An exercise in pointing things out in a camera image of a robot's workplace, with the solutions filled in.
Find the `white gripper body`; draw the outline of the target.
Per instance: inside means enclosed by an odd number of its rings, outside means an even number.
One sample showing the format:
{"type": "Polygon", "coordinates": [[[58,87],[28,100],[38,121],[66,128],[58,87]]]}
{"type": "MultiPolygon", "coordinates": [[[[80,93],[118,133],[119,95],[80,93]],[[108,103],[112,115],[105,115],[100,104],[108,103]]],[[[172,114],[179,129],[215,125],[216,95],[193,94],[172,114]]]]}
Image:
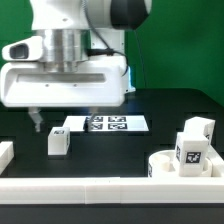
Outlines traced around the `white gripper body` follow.
{"type": "Polygon", "coordinates": [[[71,71],[49,72],[41,61],[43,38],[31,38],[2,49],[0,99],[7,107],[104,107],[124,101],[123,56],[93,56],[71,71]]]}

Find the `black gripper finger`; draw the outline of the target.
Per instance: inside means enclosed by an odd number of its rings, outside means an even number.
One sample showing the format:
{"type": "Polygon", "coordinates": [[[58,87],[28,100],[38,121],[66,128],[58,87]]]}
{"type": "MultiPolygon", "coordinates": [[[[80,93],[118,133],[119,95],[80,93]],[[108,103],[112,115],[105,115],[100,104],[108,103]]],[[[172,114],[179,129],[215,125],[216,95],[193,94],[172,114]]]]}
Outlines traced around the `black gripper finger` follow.
{"type": "Polygon", "coordinates": [[[30,118],[32,119],[32,121],[34,122],[35,130],[37,132],[40,132],[41,131],[41,124],[43,122],[43,118],[40,114],[40,109],[36,108],[36,107],[30,107],[28,109],[28,114],[29,114],[30,118]]]}
{"type": "Polygon", "coordinates": [[[91,107],[89,109],[89,113],[90,113],[90,115],[85,119],[84,126],[83,126],[83,129],[86,133],[91,131],[91,125],[92,125],[92,122],[93,122],[96,114],[98,113],[98,108],[97,107],[91,107]]]}

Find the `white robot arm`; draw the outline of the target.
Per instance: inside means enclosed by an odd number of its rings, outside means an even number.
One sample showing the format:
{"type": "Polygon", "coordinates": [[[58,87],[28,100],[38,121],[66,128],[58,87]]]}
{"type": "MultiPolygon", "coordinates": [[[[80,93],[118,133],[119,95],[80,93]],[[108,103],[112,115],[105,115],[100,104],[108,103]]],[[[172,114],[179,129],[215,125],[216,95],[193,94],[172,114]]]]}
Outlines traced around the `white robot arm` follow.
{"type": "Polygon", "coordinates": [[[42,108],[117,107],[127,92],[121,36],[149,16],[152,0],[29,0],[34,35],[6,45],[0,100],[28,109],[37,130],[42,108]]]}

